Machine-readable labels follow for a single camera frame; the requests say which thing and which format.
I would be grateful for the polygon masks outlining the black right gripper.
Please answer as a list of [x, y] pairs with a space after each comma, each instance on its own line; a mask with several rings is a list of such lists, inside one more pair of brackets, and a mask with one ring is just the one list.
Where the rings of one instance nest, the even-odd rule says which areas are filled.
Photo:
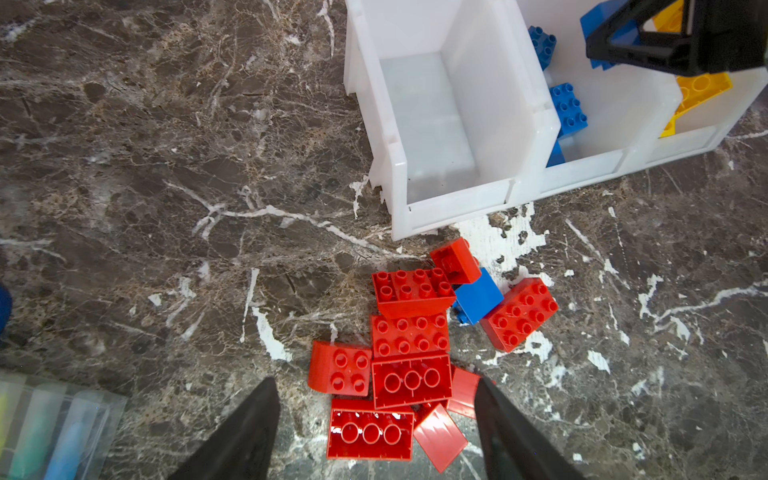
[[603, 1], [584, 14], [594, 69], [699, 75], [767, 65], [767, 2]]

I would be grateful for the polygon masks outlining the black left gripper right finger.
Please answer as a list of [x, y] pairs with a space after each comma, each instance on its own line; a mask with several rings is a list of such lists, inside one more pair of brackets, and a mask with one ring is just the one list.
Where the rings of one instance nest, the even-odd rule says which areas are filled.
[[486, 377], [478, 383], [474, 409], [489, 479], [584, 478]]

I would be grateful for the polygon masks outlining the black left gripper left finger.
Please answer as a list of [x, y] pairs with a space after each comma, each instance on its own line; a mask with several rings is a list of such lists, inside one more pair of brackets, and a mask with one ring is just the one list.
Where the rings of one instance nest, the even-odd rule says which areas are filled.
[[265, 479], [279, 416], [276, 381], [267, 377], [170, 477]]

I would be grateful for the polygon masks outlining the white three-compartment plastic bin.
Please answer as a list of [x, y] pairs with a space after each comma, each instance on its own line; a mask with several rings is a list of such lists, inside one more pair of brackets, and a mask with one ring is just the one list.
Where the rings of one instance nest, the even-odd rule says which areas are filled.
[[642, 136], [619, 171], [591, 176], [561, 148], [588, 119], [571, 84], [547, 84], [557, 38], [528, 25], [521, 2], [348, 3], [344, 85], [394, 239], [711, 151], [766, 87], [763, 68], [735, 73], [662, 138], [681, 90], [635, 67], [647, 82]]

